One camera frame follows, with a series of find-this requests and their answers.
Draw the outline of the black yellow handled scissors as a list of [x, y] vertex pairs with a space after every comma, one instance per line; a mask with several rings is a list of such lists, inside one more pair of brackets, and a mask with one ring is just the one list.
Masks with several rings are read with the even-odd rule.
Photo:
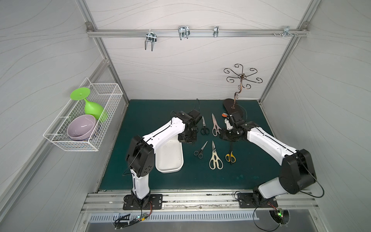
[[233, 155], [233, 142], [230, 142], [229, 152], [225, 155], [225, 160], [230, 165], [232, 165], [236, 162], [236, 158]]

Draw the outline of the cream white scissors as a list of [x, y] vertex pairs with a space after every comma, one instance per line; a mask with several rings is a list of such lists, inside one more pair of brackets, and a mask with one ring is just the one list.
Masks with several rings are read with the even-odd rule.
[[215, 147], [215, 143], [213, 141], [212, 142], [212, 156], [211, 156], [211, 159], [209, 161], [209, 168], [211, 170], [215, 170], [215, 169], [221, 170], [221, 169], [223, 169], [223, 167], [224, 167], [223, 161], [218, 156], [217, 151], [216, 151], [216, 147]]

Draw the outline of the pink scissors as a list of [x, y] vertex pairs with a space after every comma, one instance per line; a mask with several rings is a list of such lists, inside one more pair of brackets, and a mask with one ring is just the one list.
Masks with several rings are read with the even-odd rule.
[[212, 120], [213, 120], [212, 134], [213, 134], [214, 137], [217, 137], [218, 135], [221, 134], [221, 128], [219, 127], [219, 125], [217, 123], [217, 120], [216, 120], [213, 113], [212, 113]]

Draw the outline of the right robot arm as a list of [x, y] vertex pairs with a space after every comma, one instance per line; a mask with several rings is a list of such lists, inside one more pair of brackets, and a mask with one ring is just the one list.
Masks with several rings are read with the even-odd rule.
[[264, 201], [282, 194], [297, 194], [317, 182], [311, 154], [279, 141], [254, 122], [223, 129], [220, 138], [227, 141], [245, 139], [264, 150], [281, 166], [278, 177], [253, 189], [253, 202], [260, 206]]

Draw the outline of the black handled steel scissors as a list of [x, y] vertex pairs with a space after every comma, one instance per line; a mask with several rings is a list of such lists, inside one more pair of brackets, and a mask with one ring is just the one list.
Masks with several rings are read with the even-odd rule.
[[203, 121], [203, 125], [202, 125], [202, 128], [201, 128], [201, 135], [208, 135], [210, 133], [210, 130], [206, 126], [204, 116], [202, 116], [202, 121]]

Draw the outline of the white storage box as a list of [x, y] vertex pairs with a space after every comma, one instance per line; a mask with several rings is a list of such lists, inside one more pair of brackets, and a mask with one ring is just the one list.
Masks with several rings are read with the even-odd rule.
[[156, 169], [163, 173], [175, 173], [184, 165], [182, 143], [178, 136], [173, 137], [156, 150]]

